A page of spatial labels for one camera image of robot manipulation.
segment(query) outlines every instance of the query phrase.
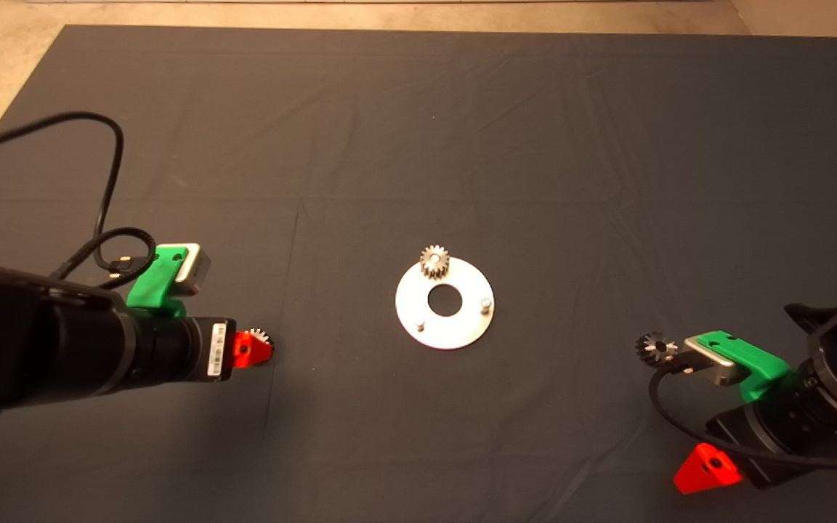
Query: cable connector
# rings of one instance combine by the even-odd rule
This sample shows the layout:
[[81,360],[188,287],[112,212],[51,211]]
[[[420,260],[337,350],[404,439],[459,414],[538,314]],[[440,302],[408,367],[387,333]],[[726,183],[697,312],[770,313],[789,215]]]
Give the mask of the cable connector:
[[131,274],[131,272],[139,269],[146,259],[144,256],[122,256],[119,259],[109,261],[107,267],[109,278],[116,279]]

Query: metal gear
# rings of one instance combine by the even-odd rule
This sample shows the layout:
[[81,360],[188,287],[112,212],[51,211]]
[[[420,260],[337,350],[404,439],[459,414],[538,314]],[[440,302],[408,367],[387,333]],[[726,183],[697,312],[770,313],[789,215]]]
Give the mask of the metal gear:
[[650,367],[660,367],[674,359],[680,352],[680,347],[668,340],[660,332],[648,332],[635,341],[635,352],[638,358]]
[[251,330],[245,332],[258,340],[265,342],[266,344],[273,345],[273,342],[270,340],[270,336],[268,336],[262,328],[252,328]]
[[421,252],[421,257],[418,260],[423,275],[431,279],[438,279],[448,273],[451,255],[440,245],[431,245]]

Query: white disc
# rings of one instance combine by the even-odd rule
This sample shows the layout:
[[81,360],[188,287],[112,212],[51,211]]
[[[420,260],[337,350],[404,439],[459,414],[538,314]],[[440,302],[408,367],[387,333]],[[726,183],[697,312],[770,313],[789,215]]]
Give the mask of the white disc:
[[[438,285],[451,285],[461,294],[461,310],[443,317],[432,311],[428,295]],[[482,336],[493,320],[496,300],[489,282],[474,265],[451,258],[444,277],[431,279],[422,274],[421,265],[405,271],[396,288],[396,314],[405,331],[435,349],[445,351],[465,347]]]

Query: label sticker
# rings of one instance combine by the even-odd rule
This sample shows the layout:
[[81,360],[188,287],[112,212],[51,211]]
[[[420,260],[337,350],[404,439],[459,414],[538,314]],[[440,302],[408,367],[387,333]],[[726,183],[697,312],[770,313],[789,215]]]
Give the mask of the label sticker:
[[225,334],[227,323],[212,325],[212,344],[209,347],[209,376],[222,374],[222,358],[225,355]]

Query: dark gray cloth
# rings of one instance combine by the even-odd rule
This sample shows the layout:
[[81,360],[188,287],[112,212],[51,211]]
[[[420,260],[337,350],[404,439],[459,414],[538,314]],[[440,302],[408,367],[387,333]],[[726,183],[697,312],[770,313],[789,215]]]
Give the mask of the dark gray cloth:
[[[837,305],[837,39],[67,27],[0,129],[75,109],[129,139],[109,226],[201,243],[190,312],[278,350],[5,413],[0,521],[837,520],[837,473],[678,494],[694,442],[632,352],[804,359],[781,307]],[[0,264],[85,241],[109,160],[95,123],[1,147]],[[495,291],[461,351],[396,318],[431,243]],[[700,380],[666,387],[688,421],[740,403]]]

